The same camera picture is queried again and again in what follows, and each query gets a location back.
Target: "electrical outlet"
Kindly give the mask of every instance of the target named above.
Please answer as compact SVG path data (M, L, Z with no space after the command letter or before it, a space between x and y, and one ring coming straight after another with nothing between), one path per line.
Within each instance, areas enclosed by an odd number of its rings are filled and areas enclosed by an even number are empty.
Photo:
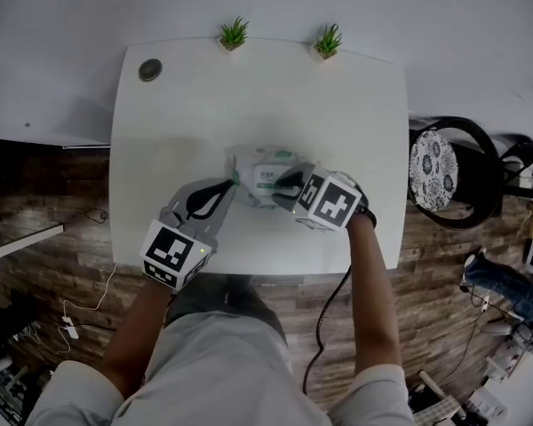
M68 316L62 316L61 318L65 323L68 324L65 329L68 331L69 336L71 336L73 339L79 339L79 334L77 333L76 328L73 326L73 320L71 320L71 318Z

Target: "person's arm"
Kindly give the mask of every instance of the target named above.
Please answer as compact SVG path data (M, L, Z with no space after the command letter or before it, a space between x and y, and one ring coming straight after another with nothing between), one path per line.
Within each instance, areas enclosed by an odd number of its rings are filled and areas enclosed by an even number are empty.
M376 365L401 365L394 294L370 219L347 225L352 261L355 373Z
M170 288L147 278L105 350L99 370L124 398L142 384L170 297Z

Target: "jeans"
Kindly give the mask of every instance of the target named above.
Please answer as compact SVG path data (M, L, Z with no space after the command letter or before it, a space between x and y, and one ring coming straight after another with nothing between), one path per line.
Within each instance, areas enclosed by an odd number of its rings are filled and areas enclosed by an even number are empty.
M286 342L286 335L274 311L249 284L249 276L197 274L182 288L166 314L165 326L195 312L226 312L265 322Z
M513 305L516 314L524 319L533 319L533 282L511 266L496 264L479 254L465 268L465 279L504 296Z

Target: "white wall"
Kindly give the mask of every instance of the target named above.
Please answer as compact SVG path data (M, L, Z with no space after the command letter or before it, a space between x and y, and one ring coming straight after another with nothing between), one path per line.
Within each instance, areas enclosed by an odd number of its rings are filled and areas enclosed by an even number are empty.
M337 21L345 49L405 68L412 111L533 137L533 0L0 0L0 137L108 142L126 45L239 14L298 41Z
M505 419L492 420L490 426L533 426L533 355L523 357L509 379L489 380L485 388L507 407Z

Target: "green succulent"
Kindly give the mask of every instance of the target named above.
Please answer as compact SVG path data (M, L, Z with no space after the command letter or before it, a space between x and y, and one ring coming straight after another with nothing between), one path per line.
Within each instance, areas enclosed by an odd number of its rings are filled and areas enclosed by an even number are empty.
M323 30L322 39L315 45L316 50L325 58L336 54L336 49L341 45L341 33L336 35L339 30L338 24L331 27L326 26Z
M235 22L232 26L227 26L223 24L221 29L223 30L223 35L221 35L221 43L230 51L234 48L239 47L247 39L247 26L249 22L243 24L243 19L238 17L235 19Z

